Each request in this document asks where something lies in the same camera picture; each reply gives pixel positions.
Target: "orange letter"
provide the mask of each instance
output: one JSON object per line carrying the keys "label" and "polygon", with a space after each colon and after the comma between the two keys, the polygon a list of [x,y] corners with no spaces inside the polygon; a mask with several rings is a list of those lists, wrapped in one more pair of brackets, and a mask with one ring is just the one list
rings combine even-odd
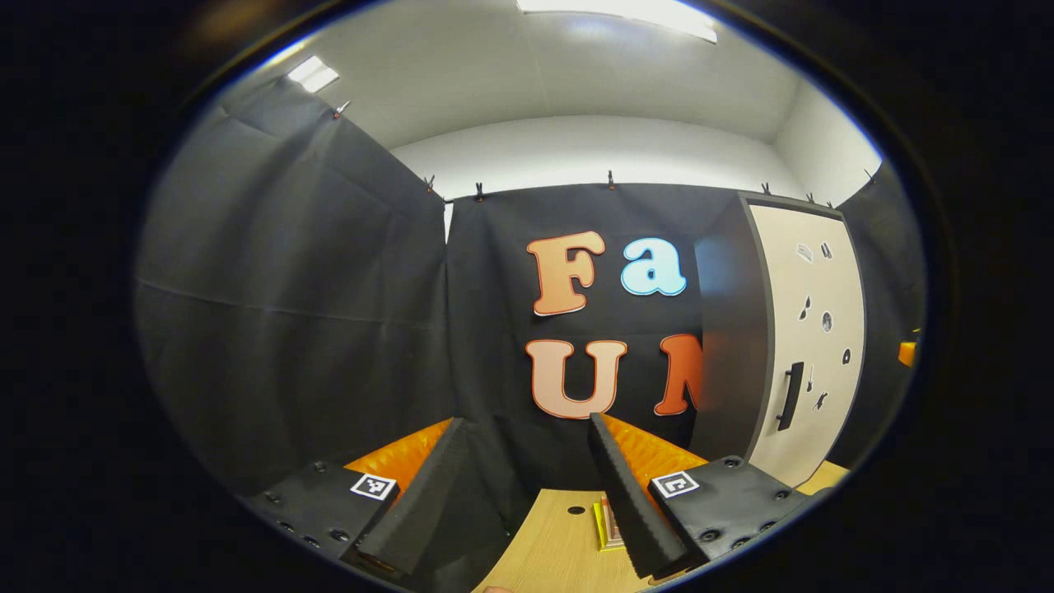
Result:
{"label": "orange letter", "polygon": [[581,251],[567,260],[571,249],[586,249],[593,255],[604,252],[604,239],[593,231],[554,238],[540,238],[527,243],[527,252],[538,261],[538,283],[542,294],[534,301],[534,315],[569,314],[586,307],[585,296],[574,291],[571,278],[579,278],[583,288],[592,285],[592,259]]}
{"label": "orange letter", "polygon": [[596,361],[593,395],[588,400],[572,400],[564,393],[564,361],[574,347],[560,340],[534,340],[527,343],[533,362],[531,394],[534,403],[557,418],[585,420],[593,412],[607,412],[614,403],[619,382],[619,358],[628,348],[623,342],[598,340],[586,345],[586,354]]}
{"label": "orange letter", "polygon": [[703,348],[690,334],[670,336],[659,344],[669,357],[666,368],[666,393],[656,407],[659,416],[676,416],[688,410],[684,401],[684,386],[688,386],[691,406],[699,410],[699,393],[703,390]]}

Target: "black curtain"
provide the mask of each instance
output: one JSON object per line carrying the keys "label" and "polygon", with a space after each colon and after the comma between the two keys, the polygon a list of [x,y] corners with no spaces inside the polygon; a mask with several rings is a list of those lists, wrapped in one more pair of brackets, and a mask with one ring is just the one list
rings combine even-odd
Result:
{"label": "black curtain", "polygon": [[912,370],[897,354],[925,314],[925,255],[911,202],[887,163],[872,181],[838,206],[860,263],[867,320],[860,386],[828,455],[844,468],[861,461],[900,409]]}
{"label": "black curtain", "polygon": [[285,77],[215,104],[152,195],[148,371],[184,439],[253,494],[453,414],[443,203]]}
{"label": "black curtain", "polygon": [[[628,347],[619,361],[616,400],[608,414],[687,448],[695,409],[657,416],[671,335],[701,338],[699,279],[694,242],[734,199],[733,190],[672,184],[579,184],[533,187],[454,202],[447,264],[450,352],[458,412],[477,422],[476,453],[495,499],[513,515],[541,488],[601,490],[590,458],[588,422],[550,416],[531,394],[532,340],[562,340],[574,353],[566,360],[569,398],[592,394],[594,363],[586,345],[619,340]],[[539,317],[540,286],[534,239],[594,231],[605,251],[591,255],[594,281],[575,282],[587,298],[578,312]],[[676,296],[635,295],[623,288],[629,261],[623,249],[635,239],[662,238],[679,252],[687,286]]]}

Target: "wooden table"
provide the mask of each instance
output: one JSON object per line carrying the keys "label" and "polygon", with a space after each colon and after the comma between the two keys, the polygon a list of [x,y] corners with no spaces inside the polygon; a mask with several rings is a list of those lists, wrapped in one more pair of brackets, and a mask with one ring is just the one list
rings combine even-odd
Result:
{"label": "wooden table", "polygon": [[[798,491],[812,495],[834,486],[844,468],[824,461]],[[648,589],[648,577],[638,578],[625,549],[600,552],[592,505],[600,491],[543,490],[512,538],[505,554],[473,590],[504,587],[514,593],[598,591],[636,593]],[[572,515],[571,507],[585,513]]]}

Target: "black door handle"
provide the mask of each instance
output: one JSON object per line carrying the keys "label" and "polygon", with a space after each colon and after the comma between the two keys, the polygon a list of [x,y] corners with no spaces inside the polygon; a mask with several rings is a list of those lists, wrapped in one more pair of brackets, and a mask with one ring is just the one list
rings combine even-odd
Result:
{"label": "black door handle", "polygon": [[805,374],[805,363],[796,362],[790,365],[790,371],[786,372],[790,376],[790,386],[787,388],[787,400],[783,404],[783,414],[776,417],[780,421],[777,431],[786,431],[794,420],[794,411],[798,408],[798,394],[801,392],[801,377]]}

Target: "white wall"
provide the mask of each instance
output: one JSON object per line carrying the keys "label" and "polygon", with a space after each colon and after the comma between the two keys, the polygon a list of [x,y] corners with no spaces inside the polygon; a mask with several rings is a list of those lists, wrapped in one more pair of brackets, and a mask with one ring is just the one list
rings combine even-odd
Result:
{"label": "white wall", "polygon": [[[483,191],[618,182],[679,183],[804,198],[797,177],[772,145],[676,121],[567,116],[469,127],[406,144],[392,154],[419,177],[435,175],[446,198]],[[451,209],[447,207],[447,228]]]}
{"label": "white wall", "polygon": [[773,145],[817,203],[845,201],[867,182],[864,170],[874,174],[882,162],[841,107],[805,80]]}

